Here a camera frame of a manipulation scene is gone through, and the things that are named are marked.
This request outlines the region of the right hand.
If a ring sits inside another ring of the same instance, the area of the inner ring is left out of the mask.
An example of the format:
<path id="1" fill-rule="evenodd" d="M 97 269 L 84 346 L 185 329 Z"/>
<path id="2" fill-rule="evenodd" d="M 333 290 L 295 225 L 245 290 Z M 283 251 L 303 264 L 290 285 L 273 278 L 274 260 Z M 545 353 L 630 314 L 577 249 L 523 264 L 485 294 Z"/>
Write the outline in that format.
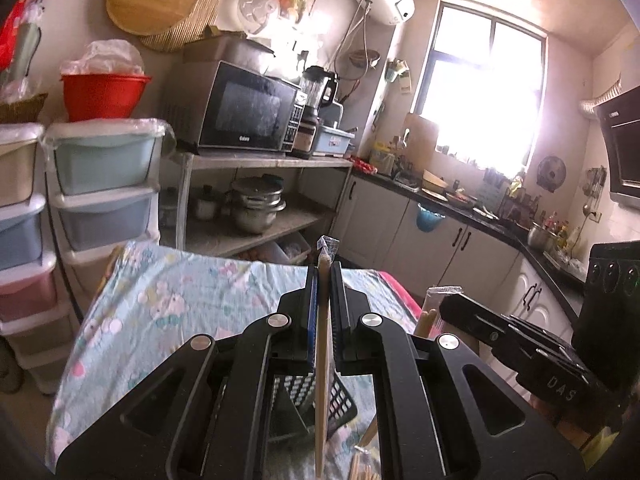
<path id="1" fill-rule="evenodd" d="M 601 428 L 599 432 L 587 431 L 587 424 L 582 421 L 582 416 L 577 412 L 562 410 L 558 406 L 539 399 L 533 393 L 529 395 L 529 405 L 547 419 L 582 454 L 593 448 L 602 448 L 602 446 L 608 448 L 618 437 L 618 432 L 613 432 L 608 427 Z"/>

